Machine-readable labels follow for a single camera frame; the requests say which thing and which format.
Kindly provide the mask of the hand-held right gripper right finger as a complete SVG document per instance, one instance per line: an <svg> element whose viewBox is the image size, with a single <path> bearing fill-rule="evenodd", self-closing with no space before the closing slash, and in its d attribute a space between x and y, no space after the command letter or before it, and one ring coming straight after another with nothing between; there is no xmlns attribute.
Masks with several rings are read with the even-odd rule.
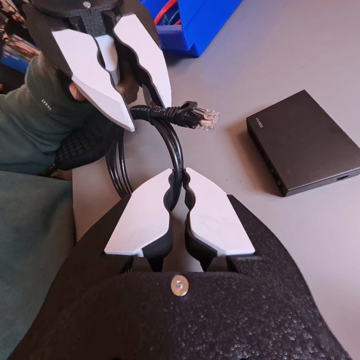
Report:
<svg viewBox="0 0 360 360"><path fill-rule="evenodd" d="M196 259L254 254L255 248L227 194L190 167L183 175L189 210L185 229L188 253Z"/></svg>

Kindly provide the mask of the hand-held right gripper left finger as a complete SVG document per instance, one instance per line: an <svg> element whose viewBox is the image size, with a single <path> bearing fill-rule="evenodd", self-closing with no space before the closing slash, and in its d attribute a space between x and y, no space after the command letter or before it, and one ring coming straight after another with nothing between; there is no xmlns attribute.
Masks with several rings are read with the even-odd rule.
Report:
<svg viewBox="0 0 360 360"><path fill-rule="evenodd" d="M164 197L172 173L166 169L133 192L104 249L106 254L147 257L145 247L167 233L170 213Z"/></svg>

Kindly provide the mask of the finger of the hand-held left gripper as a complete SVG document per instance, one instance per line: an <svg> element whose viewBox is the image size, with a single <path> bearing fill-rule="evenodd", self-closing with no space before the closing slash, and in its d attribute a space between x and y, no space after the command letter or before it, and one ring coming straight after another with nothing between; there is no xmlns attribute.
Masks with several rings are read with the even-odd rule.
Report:
<svg viewBox="0 0 360 360"><path fill-rule="evenodd" d="M135 14L120 18L113 32L130 55L129 62L137 75L144 96L163 108L172 105L171 84L163 51Z"/></svg>
<svg viewBox="0 0 360 360"><path fill-rule="evenodd" d="M120 74L113 37L92 37L72 29L53 31L52 35L81 94L115 124L135 131L126 101L116 89Z"/></svg>

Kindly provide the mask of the black ethernet switch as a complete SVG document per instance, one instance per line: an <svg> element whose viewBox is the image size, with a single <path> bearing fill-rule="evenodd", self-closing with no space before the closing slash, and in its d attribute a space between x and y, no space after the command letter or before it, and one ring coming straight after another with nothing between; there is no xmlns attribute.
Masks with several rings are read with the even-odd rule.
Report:
<svg viewBox="0 0 360 360"><path fill-rule="evenodd" d="M358 176L360 149L302 90L246 118L283 197Z"/></svg>

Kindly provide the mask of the person's left forearm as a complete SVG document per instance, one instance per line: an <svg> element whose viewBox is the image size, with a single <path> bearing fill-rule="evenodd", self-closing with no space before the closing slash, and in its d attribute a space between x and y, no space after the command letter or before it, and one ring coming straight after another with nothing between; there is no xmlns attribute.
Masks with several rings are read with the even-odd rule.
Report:
<svg viewBox="0 0 360 360"><path fill-rule="evenodd" d="M38 175L54 164L72 131L105 119L89 101L73 97L70 82L40 53L30 62L25 83L1 94L1 171Z"/></svg>

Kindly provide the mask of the person's left hand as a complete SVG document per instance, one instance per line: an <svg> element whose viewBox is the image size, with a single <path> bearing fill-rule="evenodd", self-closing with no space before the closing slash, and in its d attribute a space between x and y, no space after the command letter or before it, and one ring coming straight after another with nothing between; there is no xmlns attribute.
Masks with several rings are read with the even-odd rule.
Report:
<svg viewBox="0 0 360 360"><path fill-rule="evenodd" d="M122 94L127 105L134 103L137 100L139 85L134 78L133 72L129 63L125 60L119 62L120 82L116 86L119 93ZM72 97L77 101L85 101L86 98L81 94L74 82L69 84L69 91Z"/></svg>

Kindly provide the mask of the blue plastic bin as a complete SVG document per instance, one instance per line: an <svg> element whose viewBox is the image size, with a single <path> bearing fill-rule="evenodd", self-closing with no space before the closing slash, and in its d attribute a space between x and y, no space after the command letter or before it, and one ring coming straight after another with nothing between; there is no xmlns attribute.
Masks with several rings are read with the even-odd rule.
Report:
<svg viewBox="0 0 360 360"><path fill-rule="evenodd" d="M163 51L199 57L241 0L179 0L179 25L157 25Z"/></svg>

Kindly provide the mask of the blue toy box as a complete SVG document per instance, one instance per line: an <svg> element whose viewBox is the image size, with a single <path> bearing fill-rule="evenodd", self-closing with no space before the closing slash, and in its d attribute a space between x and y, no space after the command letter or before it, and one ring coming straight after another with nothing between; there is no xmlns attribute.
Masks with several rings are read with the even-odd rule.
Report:
<svg viewBox="0 0 360 360"><path fill-rule="evenodd" d="M25 74L31 60L40 49L16 34L12 34L2 47L1 63Z"/></svg>

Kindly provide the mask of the black textured cloth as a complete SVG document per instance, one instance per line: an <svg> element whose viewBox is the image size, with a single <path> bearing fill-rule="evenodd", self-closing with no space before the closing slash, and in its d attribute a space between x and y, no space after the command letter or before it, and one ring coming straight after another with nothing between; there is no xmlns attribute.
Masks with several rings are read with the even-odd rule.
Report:
<svg viewBox="0 0 360 360"><path fill-rule="evenodd" d="M110 121L87 123L73 131L56 151L55 166L60 170L73 170L101 159L110 147L118 126Z"/></svg>

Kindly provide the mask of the person's green clothed torso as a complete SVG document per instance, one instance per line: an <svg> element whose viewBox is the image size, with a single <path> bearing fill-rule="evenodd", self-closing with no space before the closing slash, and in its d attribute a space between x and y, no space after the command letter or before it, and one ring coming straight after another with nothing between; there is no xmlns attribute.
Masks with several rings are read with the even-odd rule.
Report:
<svg viewBox="0 0 360 360"><path fill-rule="evenodd" d="M74 247L72 183L1 171L0 212L0 358L7 359Z"/></svg>

